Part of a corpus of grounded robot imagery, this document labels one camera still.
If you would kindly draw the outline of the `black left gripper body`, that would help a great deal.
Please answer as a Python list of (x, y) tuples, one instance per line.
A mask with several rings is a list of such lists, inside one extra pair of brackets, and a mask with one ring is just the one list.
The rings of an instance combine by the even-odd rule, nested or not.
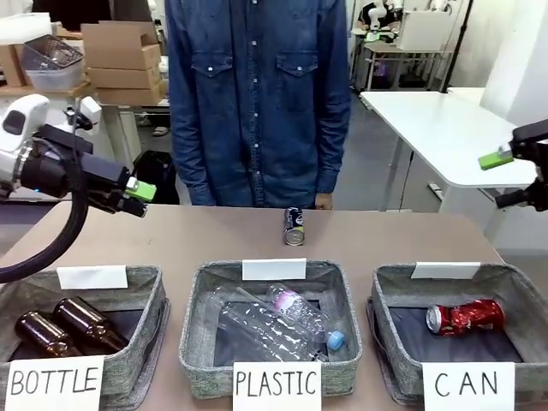
[(61, 199), (78, 195), (89, 202), (105, 202), (123, 194), (130, 180), (127, 167), (79, 146), (27, 146), (19, 156), (19, 183), (24, 188)]

